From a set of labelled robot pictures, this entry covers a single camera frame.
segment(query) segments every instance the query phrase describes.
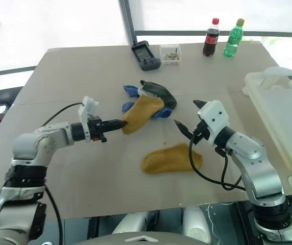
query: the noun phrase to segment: handheld device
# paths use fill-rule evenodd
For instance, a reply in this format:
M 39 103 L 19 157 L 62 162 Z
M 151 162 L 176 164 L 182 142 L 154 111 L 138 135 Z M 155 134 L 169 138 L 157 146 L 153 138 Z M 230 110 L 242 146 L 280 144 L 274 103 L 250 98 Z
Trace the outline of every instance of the handheld device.
M 161 60 L 156 58 L 149 49 L 147 41 L 138 42 L 131 47 L 142 70 L 155 70 L 161 66 Z

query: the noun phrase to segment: plastic box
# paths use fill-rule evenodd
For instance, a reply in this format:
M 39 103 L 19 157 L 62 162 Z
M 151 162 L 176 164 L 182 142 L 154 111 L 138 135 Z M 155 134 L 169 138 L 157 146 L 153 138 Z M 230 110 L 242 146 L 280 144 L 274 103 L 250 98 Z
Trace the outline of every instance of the plastic box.
M 292 70 L 271 67 L 245 77 L 249 95 L 286 166 L 292 171 Z M 292 188 L 292 176 L 288 178 Z
M 178 64 L 182 59 L 180 44 L 160 45 L 160 56 L 162 64 Z

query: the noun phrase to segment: yellow bottle cap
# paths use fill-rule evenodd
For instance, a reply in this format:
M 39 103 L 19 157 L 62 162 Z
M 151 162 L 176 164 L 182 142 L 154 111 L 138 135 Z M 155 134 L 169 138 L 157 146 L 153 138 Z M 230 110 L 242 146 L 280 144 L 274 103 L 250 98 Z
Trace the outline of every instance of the yellow bottle cap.
M 236 22 L 236 24 L 237 24 L 238 26 L 243 26 L 243 24 L 244 24 L 244 19 L 238 19 L 237 22 Z

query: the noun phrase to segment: beige table surface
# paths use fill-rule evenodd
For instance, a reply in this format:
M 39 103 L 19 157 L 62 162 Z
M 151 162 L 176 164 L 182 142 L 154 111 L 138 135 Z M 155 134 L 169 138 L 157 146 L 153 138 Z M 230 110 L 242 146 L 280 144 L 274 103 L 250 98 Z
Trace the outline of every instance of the beige table surface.
M 152 119 L 131 135 L 106 134 L 108 142 L 77 142 L 58 150 L 47 171 L 47 184 L 62 218 L 90 217 L 189 205 L 246 200 L 241 190 L 225 191 L 195 173 L 147 175 L 142 158 L 151 151 L 188 140 L 173 119 L 192 129 L 199 119 L 194 99 L 220 100 L 233 129 L 259 138 L 267 146 L 271 163 L 282 179 L 286 194 L 290 173 L 273 144 L 251 100 L 241 92 L 249 72 L 277 66 L 260 42 L 242 42 L 234 58 L 222 55 L 219 43 L 211 58 L 202 55 L 203 44 L 182 44 L 179 65 L 142 71 L 128 46 L 54 48 L 47 51 L 0 125 L 0 187 L 11 164 L 11 145 L 22 133 L 32 132 L 62 107 L 84 95 L 99 101 L 103 120 L 122 118 L 121 106 L 130 99 L 123 85 L 139 80 L 160 83 L 176 97 L 177 108 L 166 119 Z M 159 55 L 159 46 L 151 49 Z M 64 111 L 54 123 L 78 121 L 77 107 Z M 201 171 L 220 179 L 223 159 L 207 142 L 195 151 L 203 155 Z M 240 171 L 230 160 L 226 180 L 236 181 Z M 47 219 L 54 212 L 47 197 Z

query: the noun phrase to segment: small clear container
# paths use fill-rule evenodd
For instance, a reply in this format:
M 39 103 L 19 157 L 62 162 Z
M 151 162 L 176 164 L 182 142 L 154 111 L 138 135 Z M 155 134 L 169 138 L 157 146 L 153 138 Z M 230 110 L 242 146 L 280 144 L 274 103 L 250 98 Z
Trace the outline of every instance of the small clear container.
M 160 56 L 162 64 L 178 64 L 182 59 L 180 44 L 160 45 Z

